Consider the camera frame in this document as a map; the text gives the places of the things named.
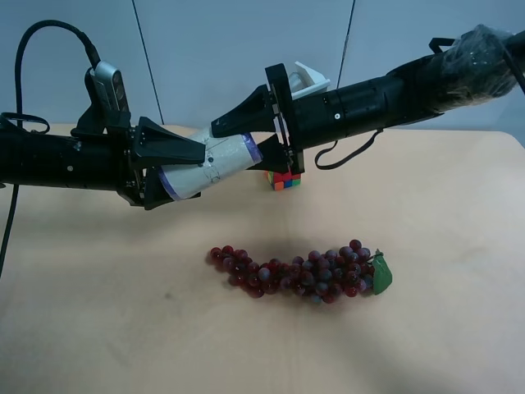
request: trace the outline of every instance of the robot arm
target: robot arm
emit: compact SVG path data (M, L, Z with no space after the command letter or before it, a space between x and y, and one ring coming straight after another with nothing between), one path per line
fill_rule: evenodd
M284 66L268 67L268 85L213 121L209 138L271 133L258 144L262 161L250 169L301 173L305 149L501 97L518 78L508 58L525 69L525 32L502 37L480 25L445 52L435 45L442 41L432 40L433 55L383 77L296 100ZM120 72L107 63L89 69L84 82L92 103L71 137L28 132L14 126L9 114L0 117L0 182L114 190L146 209L171 202L162 169L202 165L207 145L145 117L132 127Z

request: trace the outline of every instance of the colorful cube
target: colorful cube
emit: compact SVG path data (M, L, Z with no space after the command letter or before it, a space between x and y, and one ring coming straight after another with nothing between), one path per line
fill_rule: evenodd
M265 171L264 174L270 185L272 185L273 190L284 190L301 184L301 174L292 175L291 172L280 174L273 171Z

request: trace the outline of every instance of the table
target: table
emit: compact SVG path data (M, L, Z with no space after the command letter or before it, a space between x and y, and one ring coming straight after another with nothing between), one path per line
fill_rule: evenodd
M300 187L274 192L243 172L151 212L111 192L21 188L0 281L0 392L522 391L522 146L392 130L330 172L317 151ZM252 300L204 262L215 245L263 262L356 237L385 252L394 282L333 305Z

